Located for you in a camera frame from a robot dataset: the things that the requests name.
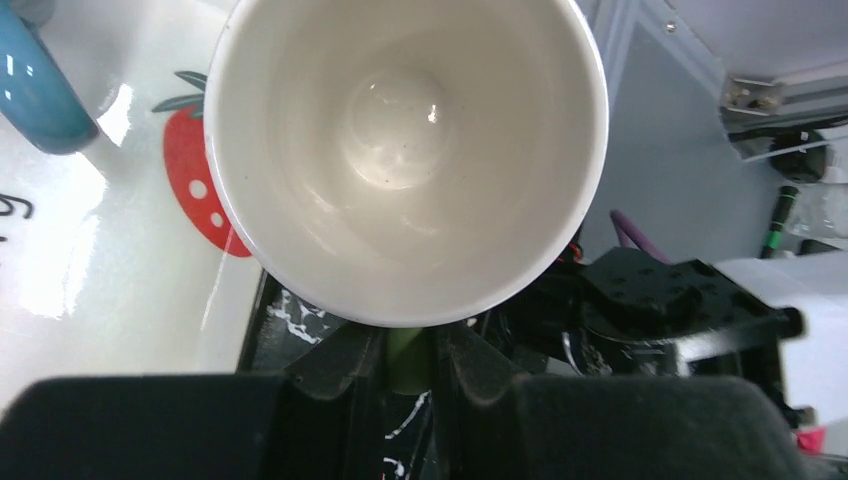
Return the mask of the light green mug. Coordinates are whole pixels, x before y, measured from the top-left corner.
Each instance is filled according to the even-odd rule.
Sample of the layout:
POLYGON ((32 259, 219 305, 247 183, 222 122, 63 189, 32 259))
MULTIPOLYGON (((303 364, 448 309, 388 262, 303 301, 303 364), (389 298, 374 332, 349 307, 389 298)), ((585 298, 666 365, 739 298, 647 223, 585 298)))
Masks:
POLYGON ((238 1, 203 123, 262 268, 398 331, 480 315, 556 261, 596 195, 610 107, 573 1, 238 1))

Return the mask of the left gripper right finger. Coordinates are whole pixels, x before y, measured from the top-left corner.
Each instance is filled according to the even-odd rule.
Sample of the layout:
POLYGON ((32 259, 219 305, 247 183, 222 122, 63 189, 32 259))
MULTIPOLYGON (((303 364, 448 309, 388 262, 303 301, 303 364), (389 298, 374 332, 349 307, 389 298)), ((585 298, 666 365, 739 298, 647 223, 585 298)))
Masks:
POLYGON ((449 479, 804 479, 777 408, 734 377, 531 375, 463 324, 433 332, 449 479))

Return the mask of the teal blue mug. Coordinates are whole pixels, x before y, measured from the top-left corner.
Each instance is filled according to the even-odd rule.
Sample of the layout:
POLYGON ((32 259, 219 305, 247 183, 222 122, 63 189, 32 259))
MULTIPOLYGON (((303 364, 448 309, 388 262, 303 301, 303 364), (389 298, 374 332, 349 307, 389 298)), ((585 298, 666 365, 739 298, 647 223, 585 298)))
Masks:
POLYGON ((55 11, 54 1, 1 3, 1 113, 40 151, 68 155, 99 127, 41 39, 55 11))

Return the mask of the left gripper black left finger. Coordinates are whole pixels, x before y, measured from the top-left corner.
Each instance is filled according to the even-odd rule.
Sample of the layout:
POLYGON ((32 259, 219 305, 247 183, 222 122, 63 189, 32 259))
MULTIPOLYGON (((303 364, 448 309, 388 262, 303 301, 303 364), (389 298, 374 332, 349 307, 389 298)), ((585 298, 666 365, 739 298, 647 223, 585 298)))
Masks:
POLYGON ((385 333, 346 324, 278 373, 64 377, 1 421, 5 479, 377 479, 385 333))

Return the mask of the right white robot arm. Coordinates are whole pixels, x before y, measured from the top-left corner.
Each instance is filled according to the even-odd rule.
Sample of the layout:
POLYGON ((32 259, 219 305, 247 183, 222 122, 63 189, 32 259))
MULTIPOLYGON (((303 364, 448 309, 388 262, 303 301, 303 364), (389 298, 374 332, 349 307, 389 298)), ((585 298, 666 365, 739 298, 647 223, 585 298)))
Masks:
POLYGON ((559 262, 505 303, 522 345, 587 376, 735 376, 794 427, 847 417, 847 279, 838 253, 669 264, 615 248, 559 262))

